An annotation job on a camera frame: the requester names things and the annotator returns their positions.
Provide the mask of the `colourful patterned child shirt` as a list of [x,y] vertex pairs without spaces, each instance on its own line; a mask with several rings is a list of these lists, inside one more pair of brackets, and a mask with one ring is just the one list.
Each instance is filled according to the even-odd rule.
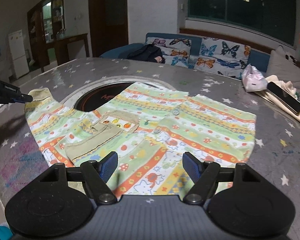
[[108,186],[118,197],[183,197],[193,185],[185,152],[232,168],[255,144],[254,114],[201,95],[136,82],[89,112],[66,107],[47,88],[30,95],[25,116],[46,162],[78,167],[114,151],[118,165]]

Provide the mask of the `white refrigerator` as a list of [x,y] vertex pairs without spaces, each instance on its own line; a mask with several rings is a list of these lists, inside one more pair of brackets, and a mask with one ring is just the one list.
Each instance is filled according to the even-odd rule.
[[18,79],[29,72],[22,30],[10,33],[8,35],[8,42],[13,61],[14,74]]

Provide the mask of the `dark wooden side table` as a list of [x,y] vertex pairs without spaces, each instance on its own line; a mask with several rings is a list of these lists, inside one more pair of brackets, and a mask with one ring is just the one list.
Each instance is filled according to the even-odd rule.
[[86,57],[90,56],[89,53],[89,45],[88,45],[88,34],[79,34],[79,35],[73,35],[73,36],[67,36],[65,38],[58,39],[53,42],[46,43],[44,40],[37,40],[38,45],[38,58],[39,58],[39,64],[40,64],[40,70],[41,72],[45,72],[44,67],[45,64],[44,61],[49,59],[49,56],[47,54],[47,50],[53,48],[55,50],[56,60],[57,64],[60,66],[61,64],[67,63],[70,61],[69,56],[69,50],[68,45],[74,42],[84,42],[84,48],[85,48],[85,54]]

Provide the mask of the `grey star tablecloth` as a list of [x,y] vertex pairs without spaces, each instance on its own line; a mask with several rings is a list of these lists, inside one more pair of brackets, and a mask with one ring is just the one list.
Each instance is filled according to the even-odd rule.
[[[239,80],[150,62],[86,58],[66,63],[21,81],[27,93],[48,88],[62,102],[77,98],[81,88],[90,89],[111,81],[148,80],[191,96],[201,94],[228,106],[256,115],[256,145],[248,164],[286,194],[296,207],[289,231],[300,239],[300,123],[275,105],[245,92]],[[8,200],[47,168],[24,116],[24,106],[0,107],[0,214]]]

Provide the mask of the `black induction cooker plate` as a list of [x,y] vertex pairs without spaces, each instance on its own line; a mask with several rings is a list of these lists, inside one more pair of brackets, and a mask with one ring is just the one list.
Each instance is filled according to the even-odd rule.
[[132,85],[133,82],[111,83],[84,93],[74,104],[74,109],[90,112],[109,102]]

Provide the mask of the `white pink plastic bag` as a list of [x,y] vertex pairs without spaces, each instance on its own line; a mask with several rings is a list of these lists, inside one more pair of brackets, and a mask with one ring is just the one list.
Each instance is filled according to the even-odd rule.
[[246,92],[266,90],[268,84],[263,74],[251,64],[248,64],[242,73],[242,83]]

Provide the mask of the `black smartphone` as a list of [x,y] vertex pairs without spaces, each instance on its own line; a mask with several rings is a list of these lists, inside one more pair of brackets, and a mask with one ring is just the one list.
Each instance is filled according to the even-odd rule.
[[267,84],[267,91],[277,97],[294,114],[300,114],[300,102],[274,82]]

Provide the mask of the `white folded cloth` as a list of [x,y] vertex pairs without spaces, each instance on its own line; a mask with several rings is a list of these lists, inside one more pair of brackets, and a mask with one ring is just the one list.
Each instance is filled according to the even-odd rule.
[[276,75],[266,77],[266,90],[256,92],[257,95],[277,105],[281,110],[300,122],[300,101],[296,96],[296,88],[291,81],[279,80]]

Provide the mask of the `large butterfly cushion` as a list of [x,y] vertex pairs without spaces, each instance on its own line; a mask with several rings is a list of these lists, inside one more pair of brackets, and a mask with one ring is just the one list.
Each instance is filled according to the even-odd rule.
[[199,55],[192,58],[193,68],[240,80],[250,52],[251,47],[245,44],[204,37]]

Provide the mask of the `small butterfly cushion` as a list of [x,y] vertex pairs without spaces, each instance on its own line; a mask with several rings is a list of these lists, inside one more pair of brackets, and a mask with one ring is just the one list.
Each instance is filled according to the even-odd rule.
[[148,37],[146,44],[153,44],[162,51],[165,63],[172,66],[189,67],[192,42],[186,38]]

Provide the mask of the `brown wooden door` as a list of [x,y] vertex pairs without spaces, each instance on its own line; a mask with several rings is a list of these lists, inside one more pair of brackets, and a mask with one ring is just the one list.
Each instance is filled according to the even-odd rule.
[[88,0],[93,57],[128,44],[127,0]]

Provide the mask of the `grey pillow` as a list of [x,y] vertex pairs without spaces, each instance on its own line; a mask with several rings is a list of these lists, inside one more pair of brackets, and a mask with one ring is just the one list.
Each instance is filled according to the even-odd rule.
[[266,75],[276,75],[279,80],[291,81],[294,87],[300,87],[300,68],[286,60],[286,52],[283,46],[278,46],[271,51]]

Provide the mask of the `black backpack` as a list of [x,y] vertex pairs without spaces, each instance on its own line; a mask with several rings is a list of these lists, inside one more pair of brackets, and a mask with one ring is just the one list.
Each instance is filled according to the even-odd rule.
[[153,44],[147,44],[127,55],[127,59],[154,63],[165,63],[162,51]]

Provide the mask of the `panda plush toy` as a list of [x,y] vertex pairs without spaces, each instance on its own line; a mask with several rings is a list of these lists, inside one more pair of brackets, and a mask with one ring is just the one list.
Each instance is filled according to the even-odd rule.
[[300,62],[290,54],[285,55],[286,60],[300,68]]

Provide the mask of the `dark green window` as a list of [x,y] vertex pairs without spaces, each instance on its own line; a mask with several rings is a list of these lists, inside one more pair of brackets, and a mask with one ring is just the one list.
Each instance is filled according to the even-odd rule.
[[188,16],[236,25],[294,44],[296,0],[189,0]]

